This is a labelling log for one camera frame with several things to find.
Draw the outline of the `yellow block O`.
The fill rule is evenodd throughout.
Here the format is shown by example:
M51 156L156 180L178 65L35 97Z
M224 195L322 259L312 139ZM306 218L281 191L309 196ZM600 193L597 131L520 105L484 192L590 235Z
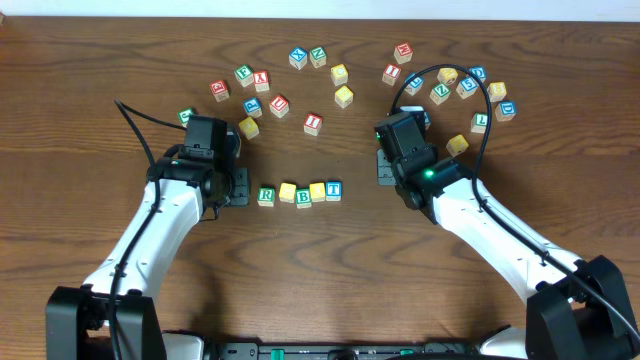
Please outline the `yellow block O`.
M326 200L326 185L324 182L311 183L309 190L313 202L323 202Z
M279 200L285 203L294 203L296 201L297 186L293 183L283 182L279 189Z

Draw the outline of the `blue T block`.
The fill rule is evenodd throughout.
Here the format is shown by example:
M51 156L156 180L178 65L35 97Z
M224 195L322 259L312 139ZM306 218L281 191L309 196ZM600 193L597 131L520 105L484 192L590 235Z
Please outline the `blue T block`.
M329 181L326 183L326 200L339 202L342 199L342 183L340 181Z

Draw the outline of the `green B block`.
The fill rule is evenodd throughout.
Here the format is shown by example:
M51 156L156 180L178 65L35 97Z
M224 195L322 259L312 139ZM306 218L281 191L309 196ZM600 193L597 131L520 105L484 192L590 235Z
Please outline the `green B block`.
M310 208L312 206L310 190L308 188L297 189L295 192L295 203L298 209Z

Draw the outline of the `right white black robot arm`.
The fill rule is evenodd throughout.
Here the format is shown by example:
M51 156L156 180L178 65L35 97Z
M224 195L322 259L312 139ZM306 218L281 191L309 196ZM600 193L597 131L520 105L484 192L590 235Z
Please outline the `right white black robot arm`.
M405 205L470 245L526 306L526 327L482 340L479 357L633 359L639 331L620 269L544 238L500 204L454 158L425 140L426 115L399 112L375 127Z

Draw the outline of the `green R block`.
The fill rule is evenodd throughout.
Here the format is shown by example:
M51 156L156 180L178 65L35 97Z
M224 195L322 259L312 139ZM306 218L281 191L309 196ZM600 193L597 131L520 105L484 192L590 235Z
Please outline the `green R block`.
M274 207L275 189L270 187L261 187L258 192L257 203L262 207Z

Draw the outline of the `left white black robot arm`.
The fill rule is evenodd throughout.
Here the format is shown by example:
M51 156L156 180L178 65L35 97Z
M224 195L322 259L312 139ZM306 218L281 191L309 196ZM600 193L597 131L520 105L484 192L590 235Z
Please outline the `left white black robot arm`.
M57 287L46 306L49 359L210 359L204 337L161 330L155 298L186 235L205 212L248 202L236 168L241 137L217 118L193 115L183 143L154 161L139 209L81 287Z

